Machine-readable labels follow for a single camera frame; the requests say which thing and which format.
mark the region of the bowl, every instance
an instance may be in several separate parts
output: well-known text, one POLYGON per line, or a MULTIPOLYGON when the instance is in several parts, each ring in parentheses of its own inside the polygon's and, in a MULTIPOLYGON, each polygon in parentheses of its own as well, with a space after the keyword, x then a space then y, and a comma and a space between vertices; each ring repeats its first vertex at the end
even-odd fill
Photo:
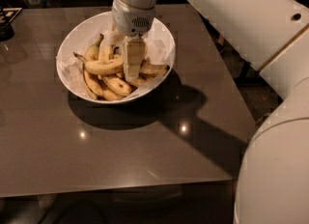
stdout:
POLYGON ((84 54, 100 33, 104 40, 100 48, 110 44, 113 18, 107 12, 95 15, 77 25, 63 40, 56 56, 56 67, 60 80, 76 96, 101 104, 122 104, 141 98, 155 89, 171 72, 175 63, 175 41, 168 28, 158 19, 154 19, 151 30, 143 36, 147 45, 147 59, 154 65, 166 64, 169 70, 164 76, 157 76, 148 84, 139 86, 129 96, 114 101, 90 98, 85 89, 82 75, 82 63, 73 56, 73 52, 84 54))

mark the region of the dark floor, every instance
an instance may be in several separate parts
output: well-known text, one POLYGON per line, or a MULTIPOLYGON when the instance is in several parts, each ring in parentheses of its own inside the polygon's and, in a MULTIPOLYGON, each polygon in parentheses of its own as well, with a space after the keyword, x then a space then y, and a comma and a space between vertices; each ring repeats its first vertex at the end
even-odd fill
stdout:
MULTIPOLYGON (((218 34, 211 28, 209 30, 215 41, 218 34)), ((227 43, 221 55, 231 75, 238 77, 244 61, 227 43)), ((246 74, 247 77, 258 78, 252 69, 246 74)), ((239 91, 257 126, 278 106, 278 96, 266 84, 248 85, 245 80, 239 85, 239 91)), ((72 211, 70 206, 75 204, 74 214, 78 217, 73 222, 58 223, 232 224, 234 189, 233 182, 208 182, 120 192, 68 193, 58 195, 53 207, 48 211, 39 209, 36 197, 10 198, 0 213, 0 223, 54 223, 64 210, 69 211, 65 212, 69 214, 70 210, 72 211)))

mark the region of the floor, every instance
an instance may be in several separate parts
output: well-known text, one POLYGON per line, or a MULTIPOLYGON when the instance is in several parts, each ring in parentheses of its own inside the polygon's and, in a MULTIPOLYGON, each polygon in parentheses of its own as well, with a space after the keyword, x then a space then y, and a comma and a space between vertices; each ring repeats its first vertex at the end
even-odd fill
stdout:
MULTIPOLYGON (((218 34, 211 27, 208 28, 213 40, 216 41, 218 34)), ((227 43, 221 55, 231 75, 234 78, 238 77, 244 61, 227 43)), ((257 78, 257 73, 250 69, 246 77, 257 78)), ((257 126, 280 103, 280 98, 266 84, 244 83, 239 85, 239 91, 257 126)), ((36 197, 9 198, 0 213, 0 223, 232 224, 234 192, 234 182, 208 182, 126 189, 117 192, 67 193, 59 194, 49 210, 40 210, 36 197), (78 217, 72 222, 54 222, 64 210, 71 210, 71 213, 75 210, 74 214, 78 217), (87 218, 85 217, 87 214, 89 217, 83 220, 80 214, 84 218, 87 218)))

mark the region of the pile of food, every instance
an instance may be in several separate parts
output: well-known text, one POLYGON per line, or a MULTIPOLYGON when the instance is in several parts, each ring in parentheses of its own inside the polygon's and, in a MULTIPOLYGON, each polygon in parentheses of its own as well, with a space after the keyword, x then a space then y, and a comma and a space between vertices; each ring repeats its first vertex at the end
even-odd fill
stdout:
POLYGON ((168 65, 153 65, 150 59, 141 59, 139 74, 134 80, 126 80, 124 55, 116 44, 100 46, 104 35, 90 45, 84 55, 73 52, 82 62, 85 89, 92 99, 121 100, 129 96, 139 86, 148 84, 158 75, 165 75, 168 65))

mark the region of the glossy table surface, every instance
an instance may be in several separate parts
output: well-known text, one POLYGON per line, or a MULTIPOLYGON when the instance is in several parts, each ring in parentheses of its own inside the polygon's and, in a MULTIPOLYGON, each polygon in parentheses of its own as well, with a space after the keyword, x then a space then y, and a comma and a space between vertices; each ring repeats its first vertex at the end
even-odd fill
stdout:
POLYGON ((56 71, 61 42, 107 11, 23 10, 14 37, 0 42, 0 197, 237 177, 254 121, 191 6, 157 6, 177 59, 155 91, 125 105, 67 91, 56 71))

